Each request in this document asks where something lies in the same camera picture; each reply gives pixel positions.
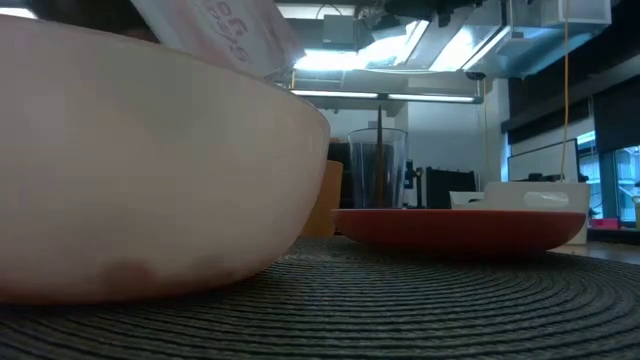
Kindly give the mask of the pink cereal box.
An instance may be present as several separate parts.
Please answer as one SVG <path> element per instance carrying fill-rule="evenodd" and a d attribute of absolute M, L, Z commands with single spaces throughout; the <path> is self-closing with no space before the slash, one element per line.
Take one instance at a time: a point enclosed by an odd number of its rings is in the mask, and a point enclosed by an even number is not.
<path fill-rule="evenodd" d="M 305 56 L 273 0 L 130 0 L 161 44 L 258 77 Z"/>

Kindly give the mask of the wooden spoon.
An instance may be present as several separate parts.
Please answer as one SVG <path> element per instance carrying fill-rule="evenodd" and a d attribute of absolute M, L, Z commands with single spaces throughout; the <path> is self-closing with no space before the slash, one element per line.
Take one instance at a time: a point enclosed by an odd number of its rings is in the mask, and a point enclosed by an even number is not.
<path fill-rule="evenodd" d="M 376 122 L 376 207 L 384 206 L 384 146 L 382 106 L 378 105 Z"/>

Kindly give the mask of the pink bowl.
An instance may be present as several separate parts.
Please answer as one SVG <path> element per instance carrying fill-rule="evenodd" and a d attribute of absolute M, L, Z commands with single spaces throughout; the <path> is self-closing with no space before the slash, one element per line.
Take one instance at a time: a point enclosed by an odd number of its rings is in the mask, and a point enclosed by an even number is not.
<path fill-rule="evenodd" d="M 329 135 L 263 79 L 0 15 L 0 304 L 164 297 L 268 268 L 314 206 Z"/>

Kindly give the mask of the bright ceiling light panel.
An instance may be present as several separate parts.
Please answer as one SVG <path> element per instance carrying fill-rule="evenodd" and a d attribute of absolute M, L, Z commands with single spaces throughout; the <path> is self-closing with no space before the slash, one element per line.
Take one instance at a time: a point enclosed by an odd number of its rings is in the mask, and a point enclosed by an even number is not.
<path fill-rule="evenodd" d="M 401 26 L 402 35 L 375 40 L 358 51 L 308 49 L 296 62 L 296 70 L 351 71 L 403 65 L 425 34 L 429 21 L 419 20 Z"/>

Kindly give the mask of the grey ceiling box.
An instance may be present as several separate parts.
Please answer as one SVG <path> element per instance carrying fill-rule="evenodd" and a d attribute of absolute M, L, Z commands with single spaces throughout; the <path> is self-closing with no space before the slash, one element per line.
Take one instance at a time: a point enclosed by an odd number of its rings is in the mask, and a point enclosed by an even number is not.
<path fill-rule="evenodd" d="M 322 45 L 325 49 L 355 51 L 358 23 L 353 16 L 325 15 Z"/>

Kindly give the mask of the fluorescent light tube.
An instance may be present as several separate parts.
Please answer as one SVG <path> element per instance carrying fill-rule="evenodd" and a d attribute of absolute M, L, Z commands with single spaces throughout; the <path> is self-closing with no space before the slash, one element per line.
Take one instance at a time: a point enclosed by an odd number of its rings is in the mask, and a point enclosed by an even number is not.
<path fill-rule="evenodd" d="M 379 94 L 379 99 L 406 102 L 476 103 L 471 96 L 431 95 L 431 94 Z"/>
<path fill-rule="evenodd" d="M 329 90 L 291 90 L 291 93 L 309 98 L 340 98 L 340 99 L 378 99 L 377 93 L 371 92 L 351 92 L 351 91 L 329 91 Z"/>

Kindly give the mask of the orange cup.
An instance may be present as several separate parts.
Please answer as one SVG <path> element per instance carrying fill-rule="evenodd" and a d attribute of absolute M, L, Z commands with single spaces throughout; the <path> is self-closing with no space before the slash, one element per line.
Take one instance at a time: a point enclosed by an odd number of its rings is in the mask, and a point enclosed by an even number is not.
<path fill-rule="evenodd" d="M 329 237 L 334 234 L 332 211 L 340 206 L 343 164 L 328 160 L 314 207 L 301 232 L 304 237 Z"/>

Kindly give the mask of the clear drinking glass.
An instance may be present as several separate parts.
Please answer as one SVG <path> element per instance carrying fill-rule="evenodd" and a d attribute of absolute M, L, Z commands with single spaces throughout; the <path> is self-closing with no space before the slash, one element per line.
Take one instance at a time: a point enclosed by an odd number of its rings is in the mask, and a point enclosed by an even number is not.
<path fill-rule="evenodd" d="M 376 207 L 376 129 L 359 129 L 348 134 L 353 200 L 356 209 Z M 407 133 L 383 128 L 384 209 L 403 207 Z"/>

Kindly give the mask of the black rectangular panel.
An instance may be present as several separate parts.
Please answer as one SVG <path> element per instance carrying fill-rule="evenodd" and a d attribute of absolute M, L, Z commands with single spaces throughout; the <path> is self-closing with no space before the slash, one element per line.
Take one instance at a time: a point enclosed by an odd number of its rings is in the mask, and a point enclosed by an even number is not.
<path fill-rule="evenodd" d="M 449 171 L 427 167 L 425 169 L 426 207 L 450 209 L 450 192 L 475 192 L 476 174 L 473 171 Z"/>

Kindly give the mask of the red plate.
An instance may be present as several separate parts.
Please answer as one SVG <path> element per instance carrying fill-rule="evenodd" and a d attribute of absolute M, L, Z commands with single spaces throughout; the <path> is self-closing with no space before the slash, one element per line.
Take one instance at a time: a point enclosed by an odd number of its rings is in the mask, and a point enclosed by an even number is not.
<path fill-rule="evenodd" d="M 586 221 L 579 212 L 453 209 L 336 209 L 337 230 L 377 247 L 421 254 L 503 257 L 568 243 Z"/>

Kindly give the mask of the grey round woven placemat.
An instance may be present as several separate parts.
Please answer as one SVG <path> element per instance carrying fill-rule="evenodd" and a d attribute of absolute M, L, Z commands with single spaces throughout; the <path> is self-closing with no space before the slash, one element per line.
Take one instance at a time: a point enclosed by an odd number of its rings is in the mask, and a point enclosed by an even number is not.
<path fill-rule="evenodd" d="M 444 261 L 299 240 L 220 289 L 0 305 L 0 360 L 640 360 L 640 266 Z"/>

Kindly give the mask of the white plastic tray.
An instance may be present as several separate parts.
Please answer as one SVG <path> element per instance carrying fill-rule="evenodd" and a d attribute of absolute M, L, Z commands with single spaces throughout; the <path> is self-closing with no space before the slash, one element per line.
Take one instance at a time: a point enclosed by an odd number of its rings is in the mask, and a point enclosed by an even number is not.
<path fill-rule="evenodd" d="M 483 192 L 450 191 L 452 209 L 574 212 L 585 216 L 569 245 L 587 242 L 590 185 L 577 182 L 491 182 Z"/>

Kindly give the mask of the window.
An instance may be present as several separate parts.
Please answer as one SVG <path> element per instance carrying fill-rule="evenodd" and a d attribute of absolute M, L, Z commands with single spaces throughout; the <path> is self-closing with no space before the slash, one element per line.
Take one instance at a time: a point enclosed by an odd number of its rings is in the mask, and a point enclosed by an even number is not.
<path fill-rule="evenodd" d="M 622 225 L 635 222 L 640 202 L 640 146 L 600 156 L 594 131 L 580 135 L 577 144 L 580 179 L 591 189 L 590 218 L 615 218 Z"/>

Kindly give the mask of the silver rectangular ventilation duct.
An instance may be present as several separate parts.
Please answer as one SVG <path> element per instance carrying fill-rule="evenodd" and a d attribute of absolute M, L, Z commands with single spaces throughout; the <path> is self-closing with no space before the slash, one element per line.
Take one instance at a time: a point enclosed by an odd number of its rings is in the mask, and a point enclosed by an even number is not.
<path fill-rule="evenodd" d="M 432 72 L 536 74 L 612 23 L 612 0 L 484 0 L 455 10 Z"/>

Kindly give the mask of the black aluminium table frame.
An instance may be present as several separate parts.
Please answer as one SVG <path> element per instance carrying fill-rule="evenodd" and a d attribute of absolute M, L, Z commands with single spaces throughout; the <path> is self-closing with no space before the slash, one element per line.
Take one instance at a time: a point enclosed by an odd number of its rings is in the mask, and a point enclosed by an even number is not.
<path fill-rule="evenodd" d="M 640 230 L 590 228 L 587 241 L 640 246 Z"/>

